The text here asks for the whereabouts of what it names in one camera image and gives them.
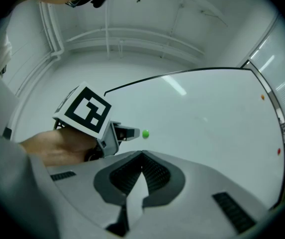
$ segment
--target white wall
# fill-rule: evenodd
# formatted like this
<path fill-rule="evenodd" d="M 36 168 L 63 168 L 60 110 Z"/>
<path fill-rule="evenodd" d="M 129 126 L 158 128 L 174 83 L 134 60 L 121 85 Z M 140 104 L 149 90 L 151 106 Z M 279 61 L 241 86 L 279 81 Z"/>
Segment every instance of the white wall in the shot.
<path fill-rule="evenodd" d="M 205 48 L 205 67 L 237 67 L 265 34 L 277 10 L 268 0 L 228 0 Z"/>
<path fill-rule="evenodd" d="M 22 141 L 51 130 L 54 111 L 67 93 L 82 81 L 104 94 L 133 81 L 186 69 L 166 59 L 136 53 L 126 53 L 122 59 L 117 53 L 111 53 L 110 60 L 107 60 L 106 52 L 71 54 L 36 85 L 13 128 L 13 140 Z"/>
<path fill-rule="evenodd" d="M 7 35 L 12 44 L 12 59 L 3 80 L 15 94 L 28 74 L 50 52 L 37 1 L 23 2 L 13 10 Z"/>

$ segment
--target ceiling light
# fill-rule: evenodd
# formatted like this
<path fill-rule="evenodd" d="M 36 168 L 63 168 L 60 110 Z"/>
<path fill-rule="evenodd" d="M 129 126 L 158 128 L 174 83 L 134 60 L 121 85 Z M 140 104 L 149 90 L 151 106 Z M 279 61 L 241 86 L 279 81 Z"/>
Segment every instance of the ceiling light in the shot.
<path fill-rule="evenodd" d="M 260 50 L 255 51 L 255 53 L 251 56 L 251 59 L 253 59 L 259 51 Z"/>
<path fill-rule="evenodd" d="M 268 37 L 265 39 L 265 41 L 262 43 L 262 45 L 258 48 L 259 50 L 264 46 L 264 44 L 266 43 Z"/>
<path fill-rule="evenodd" d="M 276 88 L 276 90 L 278 91 L 278 90 L 282 89 L 283 87 L 285 87 L 285 82 L 282 83 L 282 84 L 280 84 L 280 85 Z"/>
<path fill-rule="evenodd" d="M 274 60 L 275 56 L 271 56 L 271 58 L 265 63 L 265 65 L 262 66 L 262 68 L 260 69 L 260 72 L 262 72 L 266 67 L 268 67 L 268 65 Z"/>
<path fill-rule="evenodd" d="M 187 92 L 184 90 L 184 88 L 181 87 L 179 83 L 175 79 L 173 79 L 171 76 L 163 76 L 162 79 L 164 79 L 167 83 L 169 83 L 181 96 L 184 96 L 187 94 Z"/>

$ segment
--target person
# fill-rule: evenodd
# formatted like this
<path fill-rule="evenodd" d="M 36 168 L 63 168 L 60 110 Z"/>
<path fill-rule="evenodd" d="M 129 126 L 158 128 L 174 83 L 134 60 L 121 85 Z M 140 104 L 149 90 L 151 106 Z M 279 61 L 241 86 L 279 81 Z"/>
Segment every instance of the person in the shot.
<path fill-rule="evenodd" d="M 67 126 L 39 133 L 20 146 L 26 153 L 38 155 L 45 166 L 59 166 L 84 162 L 96 144 L 92 136 Z"/>
<path fill-rule="evenodd" d="M 19 0 L 18 5 L 26 0 Z M 83 5 L 90 0 L 39 0 L 71 7 Z M 0 75 L 6 72 L 6 64 L 11 58 L 11 45 L 6 28 L 10 13 L 0 21 Z M 39 133 L 19 145 L 28 154 L 38 155 L 46 166 L 77 164 L 85 161 L 88 151 L 95 148 L 96 139 L 71 127 Z"/>

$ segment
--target ceiling pipe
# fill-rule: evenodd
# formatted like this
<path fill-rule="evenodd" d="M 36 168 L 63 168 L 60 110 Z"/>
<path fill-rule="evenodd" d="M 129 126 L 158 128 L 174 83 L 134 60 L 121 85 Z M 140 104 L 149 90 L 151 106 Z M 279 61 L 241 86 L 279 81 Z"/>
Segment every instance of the ceiling pipe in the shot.
<path fill-rule="evenodd" d="M 119 41 L 118 41 L 118 51 L 119 51 L 119 57 L 120 58 L 123 57 L 123 53 L 122 53 L 123 46 L 122 46 L 122 44 L 123 44 L 123 41 L 119 39 Z"/>
<path fill-rule="evenodd" d="M 59 51 L 55 50 L 55 52 L 52 53 L 52 56 L 59 56 L 65 52 L 65 47 L 64 47 L 64 44 L 62 41 L 60 31 L 58 29 L 57 20 L 56 20 L 55 12 L 54 12 L 54 7 L 52 4 L 47 4 L 47 6 L 48 6 L 49 17 L 50 17 L 50 20 L 52 22 L 52 26 L 54 29 L 54 33 L 55 33 L 57 42 L 60 46 L 60 50 Z"/>
<path fill-rule="evenodd" d="M 109 13 L 108 13 L 108 0 L 105 3 L 105 31 L 106 31 L 106 46 L 107 46 L 107 58 L 110 59 L 110 46 L 109 46 L 109 32 L 108 32 L 108 19 L 109 19 Z"/>
<path fill-rule="evenodd" d="M 146 40 L 141 40 L 141 39 L 134 39 L 134 38 L 124 38 L 124 37 L 110 37 L 109 43 L 110 45 L 118 45 L 119 40 L 120 40 L 121 50 L 122 50 L 122 46 L 138 47 L 138 48 L 144 48 L 144 49 L 160 51 L 160 52 L 163 52 L 165 50 L 165 52 L 169 55 L 179 57 L 188 62 L 192 62 L 196 65 L 201 62 L 200 59 L 193 56 L 192 54 L 189 54 L 187 52 L 178 50 L 170 46 L 166 46 L 165 44 L 162 44 L 162 43 L 146 41 Z M 89 40 L 70 43 L 70 45 L 68 46 L 68 49 L 73 50 L 73 49 L 103 46 L 103 45 L 105 45 L 105 38 L 93 38 Z"/>
<path fill-rule="evenodd" d="M 45 32 L 45 35 L 46 35 L 49 47 L 51 48 L 51 50 L 53 50 L 54 48 L 53 48 L 52 42 L 49 39 L 48 30 L 47 30 L 47 28 L 45 26 L 45 19 L 44 19 L 44 12 L 43 12 L 43 9 L 42 9 L 42 2 L 39 2 L 38 4 L 39 4 L 39 11 L 40 11 L 40 14 L 41 14 L 43 26 L 44 26 L 44 32 Z"/>
<path fill-rule="evenodd" d="M 170 35 L 169 35 L 170 37 L 172 37 L 173 33 L 176 31 L 176 27 L 177 27 L 180 11 L 181 11 L 182 8 L 184 8 L 184 2 L 185 2 L 185 0 L 181 0 L 180 3 L 179 3 L 179 7 L 178 7 L 178 11 L 177 11 L 177 14 L 176 14 L 176 17 L 175 17 L 175 21 L 174 21 L 173 27 L 171 28 L 171 31 L 170 31 Z"/>
<path fill-rule="evenodd" d="M 85 33 L 82 33 L 82 34 L 79 34 L 79 35 L 76 35 L 74 37 L 71 37 L 69 39 L 66 40 L 66 42 L 72 42 L 72 41 L 75 41 L 79 38 L 82 38 L 84 36 L 87 36 L 87 35 L 91 35 L 93 33 L 97 33 L 97 32 L 102 32 L 102 31 L 105 31 L 106 29 L 105 28 L 99 28 L 99 29 L 94 29 L 94 30 L 90 30 L 90 31 L 87 31 Z M 180 43 L 190 49 L 193 49 L 193 50 L 196 50 L 197 52 L 199 52 L 200 54 L 204 55 L 204 51 L 200 50 L 199 48 L 191 45 L 191 44 L 188 44 L 186 42 L 183 42 L 181 40 L 178 40 L 176 38 L 173 38 L 173 37 L 170 37 L 170 36 L 167 36 L 165 34 L 160 34 L 160 33 L 157 33 L 157 32 L 153 32 L 153 31 L 149 31 L 149 30 L 142 30 L 142 29 L 135 29 L 135 28 L 126 28 L 126 27 L 110 27 L 108 28 L 108 31 L 130 31 L 130 32 L 137 32 L 137 33 L 145 33 L 145 34 L 150 34 L 150 35 L 154 35 L 154 36 L 158 36 L 158 37 L 162 37 L 162 38 L 166 38 L 166 39 L 169 39 L 171 41 L 174 41 L 174 42 L 177 42 L 177 43 Z"/>
<path fill-rule="evenodd" d="M 44 18 L 44 28 L 47 30 L 48 32 L 48 36 L 49 36 L 49 40 L 50 43 L 53 46 L 53 50 L 54 52 L 56 52 L 58 50 L 55 39 L 54 39 L 54 33 L 52 31 L 52 28 L 50 26 L 50 19 L 49 19 L 49 11 L 48 11 L 48 7 L 46 6 L 45 3 L 40 2 L 41 3 L 41 8 L 42 8 L 42 12 L 43 12 L 43 18 Z"/>

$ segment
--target black edge trim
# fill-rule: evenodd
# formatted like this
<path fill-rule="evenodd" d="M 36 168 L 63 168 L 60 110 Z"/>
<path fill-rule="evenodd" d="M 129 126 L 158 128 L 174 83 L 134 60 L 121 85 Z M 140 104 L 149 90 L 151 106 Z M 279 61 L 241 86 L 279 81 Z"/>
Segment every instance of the black edge trim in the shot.
<path fill-rule="evenodd" d="M 10 140 L 10 139 L 11 139 L 11 135 L 12 135 L 12 129 L 6 127 L 6 128 L 4 129 L 4 132 L 3 132 L 3 135 L 2 135 L 2 136 L 3 136 L 5 139 Z"/>
<path fill-rule="evenodd" d="M 272 99 L 271 99 L 270 95 L 269 95 L 268 92 L 266 91 L 265 86 L 264 86 L 263 83 L 260 81 L 260 79 L 258 79 L 257 75 L 256 75 L 252 70 L 249 70 L 249 71 L 251 71 L 252 74 L 254 74 L 254 76 L 256 77 L 256 79 L 259 81 L 259 83 L 260 83 L 260 84 L 262 85 L 262 87 L 264 88 L 265 92 L 267 93 L 268 98 L 271 100 L 271 104 L 272 104 L 272 106 L 273 106 L 273 108 L 274 108 L 274 111 L 275 111 L 275 114 L 276 114 L 276 116 L 277 116 L 276 108 L 275 108 L 275 106 L 274 106 L 274 104 L 273 104 L 273 102 L 272 102 Z M 275 95 L 273 89 L 272 89 L 271 86 L 269 85 L 268 81 L 265 79 L 265 77 L 263 76 L 263 74 L 260 73 L 260 75 L 261 75 L 261 77 L 264 79 L 264 81 L 267 83 L 267 85 L 270 87 L 270 89 L 272 90 L 272 92 L 273 92 L 273 94 L 274 94 L 274 97 L 275 97 L 275 99 L 276 99 L 276 102 L 277 102 L 278 105 L 280 106 L 281 111 L 283 111 L 283 110 L 282 110 L 282 107 L 281 107 L 281 104 L 278 102 L 278 99 L 277 99 L 277 97 L 276 97 L 276 95 Z M 284 194 L 285 194 L 285 142 L 284 142 L 284 136 L 283 136 L 283 133 L 282 133 L 282 127 L 281 127 L 281 125 L 280 125 L 280 129 L 281 129 L 281 135 L 282 135 L 283 146 L 284 146 L 284 149 L 283 149 L 283 152 L 284 152 L 284 175 L 283 175 L 283 182 L 282 182 L 282 186 L 281 186 L 280 195 L 278 196 L 277 202 L 274 203 L 274 205 L 270 208 L 270 210 L 273 209 L 273 208 L 275 208 L 275 207 L 277 207 L 277 206 L 285 199 L 285 198 L 284 198 Z"/>
<path fill-rule="evenodd" d="M 256 222 L 226 192 L 214 194 L 212 197 L 238 233 L 242 233 L 256 224 Z"/>
<path fill-rule="evenodd" d="M 52 174 L 51 178 L 53 181 L 59 181 L 59 180 L 64 180 L 66 178 L 75 176 L 76 173 L 74 173 L 73 171 L 68 171 L 68 172 L 64 172 L 64 173 L 57 173 L 57 174 Z"/>
<path fill-rule="evenodd" d="M 203 71 L 203 70 L 213 70 L 213 69 L 233 69 L 233 70 L 251 71 L 251 69 L 239 68 L 239 67 L 223 67 L 223 68 L 222 67 L 207 67 L 207 68 L 190 69 L 190 70 L 185 70 L 185 71 L 177 71 L 177 72 L 172 72 L 172 73 L 167 73 L 167 74 L 162 74 L 162 75 L 158 75 L 158 76 L 145 78 L 145 79 L 142 79 L 142 80 L 139 80 L 139 81 L 135 81 L 135 82 L 132 82 L 132 83 L 128 83 L 128 84 L 119 86 L 117 88 L 114 88 L 114 89 L 106 91 L 104 93 L 104 97 L 106 96 L 107 93 L 115 91 L 115 90 L 118 90 L 118 89 L 121 89 L 123 87 L 127 87 L 127 86 L 130 86 L 130 85 L 139 83 L 139 82 L 144 82 L 144 81 L 152 80 L 152 79 L 155 79 L 155 78 L 163 77 L 163 76 L 166 76 L 166 75 L 173 75 L 173 74 L 180 74 L 180 73 L 187 73 L 187 72 L 194 72 L 194 71 Z"/>

